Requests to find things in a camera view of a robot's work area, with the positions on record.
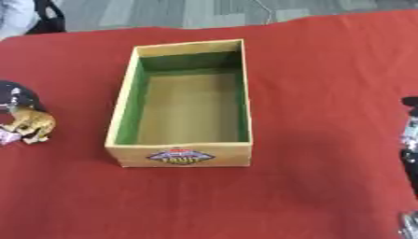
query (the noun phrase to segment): printed logo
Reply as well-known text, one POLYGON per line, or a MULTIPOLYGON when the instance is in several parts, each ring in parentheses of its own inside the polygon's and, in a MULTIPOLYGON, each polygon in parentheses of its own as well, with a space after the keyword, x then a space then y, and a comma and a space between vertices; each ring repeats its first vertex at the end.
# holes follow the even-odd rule
POLYGON ((214 156, 191 149, 172 148, 152 154, 147 158, 152 161, 166 162, 176 165, 189 165, 196 162, 211 160, 214 156))

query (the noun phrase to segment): box rim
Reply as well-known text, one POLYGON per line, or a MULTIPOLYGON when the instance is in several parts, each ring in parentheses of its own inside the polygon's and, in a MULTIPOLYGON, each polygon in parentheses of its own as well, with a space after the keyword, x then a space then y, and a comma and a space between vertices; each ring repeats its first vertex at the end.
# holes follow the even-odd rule
POLYGON ((208 40, 208 41, 194 41, 194 42, 181 42, 181 43, 169 43, 159 45, 146 45, 146 46, 135 46, 133 47, 131 58, 122 80, 122 86, 118 94, 118 100, 116 102, 110 126, 107 131, 107 137, 105 139, 104 146, 106 148, 173 148, 173 147, 187 147, 187 146, 217 146, 217 147, 230 147, 230 146, 252 146, 253 145, 253 130, 252 130, 252 118, 250 113, 250 100, 248 93, 248 78, 246 69, 246 58, 245 58, 245 47, 244 39, 224 39, 224 40, 208 40), (246 101, 246 118, 247 118, 247 131, 248 141, 247 142, 215 142, 215 143, 186 143, 186 144, 169 144, 169 145, 118 145, 115 143, 118 134, 118 128, 121 124, 125 105, 129 98, 130 88, 133 83, 134 75, 137 70, 136 66, 141 57, 139 49, 157 48, 162 46, 181 46, 189 44, 199 43, 221 43, 221 42, 239 42, 241 44, 241 55, 243 65, 243 81, 244 81, 244 96, 246 101))

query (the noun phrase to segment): table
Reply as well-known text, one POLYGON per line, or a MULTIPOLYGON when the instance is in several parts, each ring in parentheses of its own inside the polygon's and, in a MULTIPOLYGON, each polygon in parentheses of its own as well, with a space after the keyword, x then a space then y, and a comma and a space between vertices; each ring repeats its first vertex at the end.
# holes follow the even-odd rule
POLYGON ((58 119, 48 143, 0 149, 0 237, 397 238, 397 213, 418 208, 397 158, 417 27, 418 11, 394 11, 0 43, 0 78, 58 119), (132 47, 232 38, 246 44, 253 165, 120 168, 104 140, 132 47))

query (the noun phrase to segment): gray carpet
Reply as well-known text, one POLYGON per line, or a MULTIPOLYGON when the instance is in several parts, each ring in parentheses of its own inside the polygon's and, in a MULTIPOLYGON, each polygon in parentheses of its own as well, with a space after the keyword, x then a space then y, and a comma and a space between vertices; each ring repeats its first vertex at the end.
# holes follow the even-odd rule
POLYGON ((311 15, 418 7, 418 0, 54 0, 69 31, 227 27, 311 15))

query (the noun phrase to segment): open box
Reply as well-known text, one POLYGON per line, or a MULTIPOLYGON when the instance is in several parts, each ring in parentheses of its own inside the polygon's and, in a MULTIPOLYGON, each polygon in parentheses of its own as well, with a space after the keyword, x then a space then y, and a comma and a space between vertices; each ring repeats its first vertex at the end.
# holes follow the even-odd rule
POLYGON ((248 166, 244 41, 135 47, 105 147, 123 167, 248 166))

